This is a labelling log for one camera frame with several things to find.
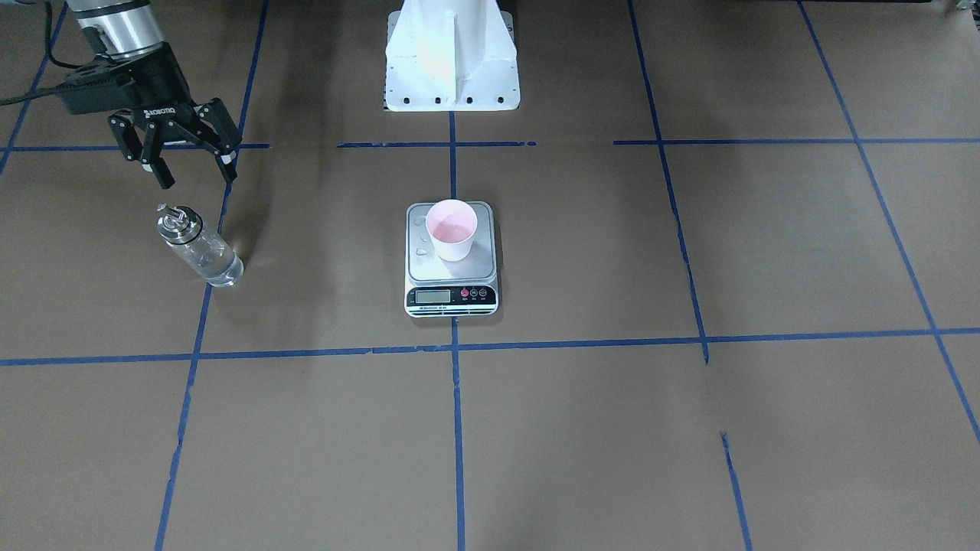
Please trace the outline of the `clear glass sauce bottle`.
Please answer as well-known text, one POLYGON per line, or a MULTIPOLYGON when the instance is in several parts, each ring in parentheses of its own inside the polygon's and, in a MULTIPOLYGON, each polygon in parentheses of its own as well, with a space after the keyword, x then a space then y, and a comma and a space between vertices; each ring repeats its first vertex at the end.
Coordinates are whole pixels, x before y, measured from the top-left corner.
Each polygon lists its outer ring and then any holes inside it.
POLYGON ((158 234, 187 266, 213 287, 235 285, 244 265, 234 248, 189 206, 157 206, 158 234))

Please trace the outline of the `pink paper cup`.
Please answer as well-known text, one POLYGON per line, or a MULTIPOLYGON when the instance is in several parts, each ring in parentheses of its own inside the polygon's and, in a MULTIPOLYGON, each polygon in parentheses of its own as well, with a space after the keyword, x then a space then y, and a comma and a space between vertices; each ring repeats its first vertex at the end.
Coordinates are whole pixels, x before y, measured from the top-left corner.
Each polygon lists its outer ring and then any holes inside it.
POLYGON ((469 254, 479 217, 469 203, 447 199, 434 203, 426 214, 426 231, 437 257, 447 262, 462 261, 469 254))

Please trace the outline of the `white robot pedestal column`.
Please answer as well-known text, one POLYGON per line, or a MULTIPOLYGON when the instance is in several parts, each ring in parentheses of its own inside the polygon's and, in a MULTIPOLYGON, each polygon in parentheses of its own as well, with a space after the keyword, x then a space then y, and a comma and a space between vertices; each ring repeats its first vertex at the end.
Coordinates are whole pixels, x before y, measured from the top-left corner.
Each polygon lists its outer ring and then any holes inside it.
POLYGON ((510 1, 405 1, 387 17, 390 112, 501 112, 521 105, 510 1))

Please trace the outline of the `grey digital kitchen scale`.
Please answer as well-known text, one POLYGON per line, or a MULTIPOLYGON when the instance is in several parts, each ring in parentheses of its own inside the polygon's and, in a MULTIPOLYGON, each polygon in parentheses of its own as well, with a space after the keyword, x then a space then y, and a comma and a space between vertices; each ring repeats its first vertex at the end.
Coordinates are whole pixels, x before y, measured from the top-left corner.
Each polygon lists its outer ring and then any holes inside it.
POLYGON ((479 229, 469 254, 458 262, 438 258, 430 241, 426 214, 434 203, 406 210, 403 306, 410 317, 489 316, 499 308, 493 209, 483 201, 465 202, 475 208, 479 229))

